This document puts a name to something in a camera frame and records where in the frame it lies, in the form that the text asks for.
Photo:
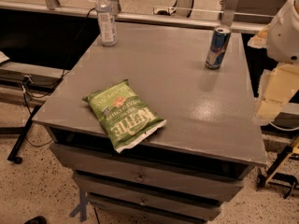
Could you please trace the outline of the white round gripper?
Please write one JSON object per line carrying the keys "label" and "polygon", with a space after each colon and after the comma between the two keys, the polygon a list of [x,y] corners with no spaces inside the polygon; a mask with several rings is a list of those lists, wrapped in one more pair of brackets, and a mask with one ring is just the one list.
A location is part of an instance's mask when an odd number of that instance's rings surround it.
{"label": "white round gripper", "polygon": [[279,62],[272,71],[265,69],[258,87],[255,118],[273,121],[285,104],[299,91],[299,0],[287,0],[277,15],[248,46],[266,49],[269,58]]}

